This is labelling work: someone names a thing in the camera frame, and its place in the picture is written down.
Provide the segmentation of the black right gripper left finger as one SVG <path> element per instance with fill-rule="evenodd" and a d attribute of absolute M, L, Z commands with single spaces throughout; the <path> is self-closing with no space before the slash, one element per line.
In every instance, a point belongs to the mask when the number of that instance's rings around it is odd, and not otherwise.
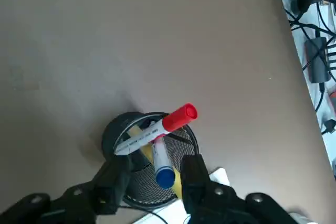
<path fill-rule="evenodd" d="M 130 179 L 130 160 L 111 157 L 88 182 L 69 187 L 60 197 L 33 193 L 1 213 L 1 223 L 96 223 L 115 215 Z"/>

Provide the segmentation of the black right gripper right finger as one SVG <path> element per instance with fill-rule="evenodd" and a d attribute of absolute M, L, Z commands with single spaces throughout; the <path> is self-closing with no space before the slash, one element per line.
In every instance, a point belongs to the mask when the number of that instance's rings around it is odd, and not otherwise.
<path fill-rule="evenodd" d="M 296 223 L 269 195 L 235 190 L 210 180 L 202 155 L 185 155 L 181 162 L 182 200 L 189 223 Z"/>

